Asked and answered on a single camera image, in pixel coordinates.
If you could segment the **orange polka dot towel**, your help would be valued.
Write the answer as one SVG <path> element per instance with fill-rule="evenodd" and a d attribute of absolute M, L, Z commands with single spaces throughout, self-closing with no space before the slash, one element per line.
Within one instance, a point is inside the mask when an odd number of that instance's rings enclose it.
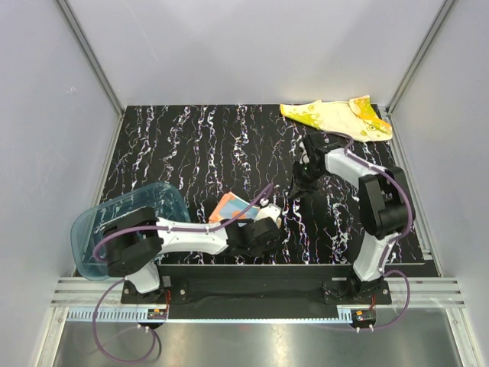
<path fill-rule="evenodd" d="M 216 208 L 212 211 L 209 217 L 209 223 L 226 221 L 237 216 L 240 212 L 246 209 L 249 202 L 243 200 L 233 192 L 228 192 L 218 202 Z M 260 207 L 252 206 L 246 213 L 241 214 L 238 220 L 251 219 L 254 220 L 258 215 Z"/>

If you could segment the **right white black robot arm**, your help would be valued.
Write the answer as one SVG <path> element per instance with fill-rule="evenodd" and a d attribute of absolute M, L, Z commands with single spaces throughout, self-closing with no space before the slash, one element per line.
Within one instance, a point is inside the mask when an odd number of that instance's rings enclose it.
<path fill-rule="evenodd" d="M 289 198 L 298 200 L 317 190 L 316 182 L 326 174 L 339 176 L 357 189 L 364 228 L 351 274 L 335 297 L 364 303 L 381 287 L 387 256 L 415 219 L 406 176 L 399 167 L 377 166 L 338 145 L 308 148 L 302 143 L 300 158 L 293 164 Z"/>

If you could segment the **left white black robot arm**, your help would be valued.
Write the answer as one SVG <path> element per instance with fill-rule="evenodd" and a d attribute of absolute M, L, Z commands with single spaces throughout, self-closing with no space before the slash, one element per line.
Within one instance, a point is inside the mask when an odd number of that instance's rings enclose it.
<path fill-rule="evenodd" d="M 173 252 L 209 255 L 263 255 L 280 237 L 281 210 L 269 204 L 253 219 L 214 223 L 175 222 L 157 217 L 150 207 L 137 209 L 102 227 L 93 256 L 105 263 L 108 276 L 123 278 L 150 303 L 165 292 L 155 261 Z"/>

